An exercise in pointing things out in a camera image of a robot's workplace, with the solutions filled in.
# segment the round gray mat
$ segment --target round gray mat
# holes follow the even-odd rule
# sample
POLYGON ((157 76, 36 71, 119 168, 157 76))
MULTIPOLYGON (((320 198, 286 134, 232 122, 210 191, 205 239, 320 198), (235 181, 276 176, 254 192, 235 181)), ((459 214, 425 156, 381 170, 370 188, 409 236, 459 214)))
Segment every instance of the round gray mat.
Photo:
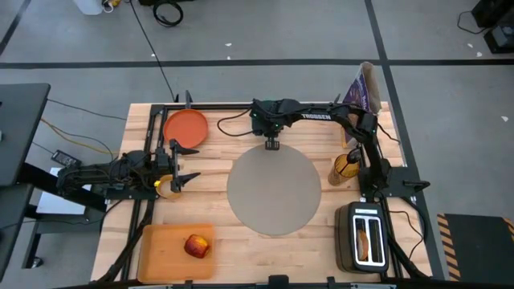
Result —
POLYGON ((307 224, 321 199, 320 176, 299 151, 281 144, 245 152, 230 171, 228 201, 238 219, 268 235, 292 233, 307 224))

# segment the orange plate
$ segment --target orange plate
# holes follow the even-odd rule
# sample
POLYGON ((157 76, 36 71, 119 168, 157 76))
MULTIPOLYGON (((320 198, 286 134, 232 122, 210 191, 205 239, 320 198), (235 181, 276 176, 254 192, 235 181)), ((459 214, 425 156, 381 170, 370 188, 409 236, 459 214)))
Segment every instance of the orange plate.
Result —
POLYGON ((164 124, 164 138, 175 139, 187 149, 194 148, 207 137, 207 119, 195 109, 174 112, 164 124))
POLYGON ((214 273, 214 227, 212 224, 148 225, 143 229, 137 279, 142 283, 209 279, 214 273), (204 258, 184 251, 190 235, 202 236, 210 245, 204 258))

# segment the warning stripe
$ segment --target warning stripe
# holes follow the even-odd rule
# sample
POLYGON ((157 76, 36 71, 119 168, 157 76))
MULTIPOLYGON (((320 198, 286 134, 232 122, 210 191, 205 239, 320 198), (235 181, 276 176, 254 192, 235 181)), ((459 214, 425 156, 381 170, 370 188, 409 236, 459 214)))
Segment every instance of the warning stripe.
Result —
POLYGON ((441 232, 441 240, 443 241, 444 255, 447 259, 450 281, 458 282, 460 281, 459 263, 457 262, 453 241, 451 241, 450 226, 444 214, 437 215, 437 223, 439 225, 439 232, 441 232))
POLYGON ((512 241, 514 242, 514 223, 510 219, 507 219, 507 218, 504 218, 504 221, 507 223, 508 230, 511 231, 511 238, 512 238, 512 241))

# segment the wooden tabletop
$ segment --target wooden tabletop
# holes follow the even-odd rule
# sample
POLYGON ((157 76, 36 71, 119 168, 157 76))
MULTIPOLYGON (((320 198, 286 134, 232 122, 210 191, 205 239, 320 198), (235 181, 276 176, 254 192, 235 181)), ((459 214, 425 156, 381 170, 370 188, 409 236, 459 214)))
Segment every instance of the wooden tabletop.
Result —
MULTIPOLYGON (((152 104, 132 104, 128 112, 121 152, 143 149, 152 104)), ((396 136, 389 105, 382 103, 379 123, 396 136)), ((337 269, 334 244, 334 212, 352 201, 359 201, 357 178, 341 186, 327 181, 332 163, 349 149, 341 147, 341 126, 334 122, 300 121, 285 128, 279 136, 284 145, 292 146, 312 160, 321 180, 321 202, 312 220, 302 229, 279 237, 254 232, 245 227, 230 209, 226 197, 226 182, 235 160, 248 149, 261 145, 263 137, 246 135, 230 137, 222 134, 216 122, 241 111, 203 111, 209 124, 209 135, 196 149, 198 154, 181 157, 181 174, 200 172, 174 201, 160 198, 155 204, 153 224, 183 224, 211 222, 216 231, 216 271, 208 280, 196 283, 264 283, 269 275, 288 275, 291 283, 324 283, 327 276, 336 282, 378 281, 378 275, 362 275, 337 269)), ((160 124, 159 117, 155 128, 160 124)), ((231 133, 251 129, 250 117, 243 116, 223 123, 231 133)), ((398 143, 384 133, 378 133, 381 150, 392 166, 402 166, 398 143)), ((152 150, 156 146, 153 140, 152 150)), ((398 198, 388 199, 390 210, 403 210, 410 215, 412 225, 421 232, 416 211, 398 198)), ((98 279, 115 261, 127 242, 133 201, 123 201, 105 218, 100 236, 92 279, 98 279)), ((145 206, 141 207, 141 216, 145 206)), ((410 228, 405 214, 391 214, 396 239, 409 254, 420 237, 410 228)), ((137 277, 140 245, 134 249, 130 279, 137 277)), ((412 261, 418 269, 431 275, 424 243, 415 250, 412 261)))

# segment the concrete floor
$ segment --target concrete floor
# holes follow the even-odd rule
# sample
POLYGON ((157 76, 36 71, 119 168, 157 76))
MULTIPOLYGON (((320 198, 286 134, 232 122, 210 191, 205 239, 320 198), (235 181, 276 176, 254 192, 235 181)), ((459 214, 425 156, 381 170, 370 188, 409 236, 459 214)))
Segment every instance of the concrete floor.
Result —
MULTIPOLYGON (((0 38, 22 2, 0 2, 0 38)), ((470 10, 475 3, 374 0, 388 58, 514 58, 492 55, 481 35, 457 29, 459 12, 470 10)), ((163 61, 226 60, 227 56, 378 59, 365 2, 361 0, 197 0, 181 5, 184 22, 166 29, 155 22, 149 8, 135 3, 163 61)), ((462 24, 478 29, 469 15, 463 17, 462 24)), ((0 55, 0 65, 154 60, 129 5, 122 3, 111 14, 88 17, 71 1, 62 0, 32 1, 0 55)), ((509 205, 514 202, 509 175, 514 161, 514 67, 396 66, 391 70, 421 178, 432 183, 425 190, 432 226, 436 225, 434 216, 442 212, 514 219, 509 205), (504 122, 501 116, 512 120, 504 122)), ((195 101, 246 101, 253 97, 332 100, 337 93, 346 92, 357 66, 166 67, 164 71, 175 93, 189 89, 195 101)), ((380 67, 377 77, 382 99, 388 100, 380 67)), ((171 101, 156 67, 0 69, 0 83, 30 82, 49 83, 49 97, 54 100, 117 116, 125 116, 134 102, 171 101)), ((122 121, 53 103, 47 105, 43 117, 66 131, 98 138, 111 149, 120 146, 122 121)), ((44 125, 40 125, 35 141, 86 163, 108 160, 105 155, 59 139, 44 125)), ((27 160, 48 170, 55 165, 49 156, 32 146, 27 160)), ((22 227, 0 288, 62 287, 89 281, 98 233, 44 235, 38 256, 45 259, 45 265, 21 270, 30 228, 31 224, 22 227)))

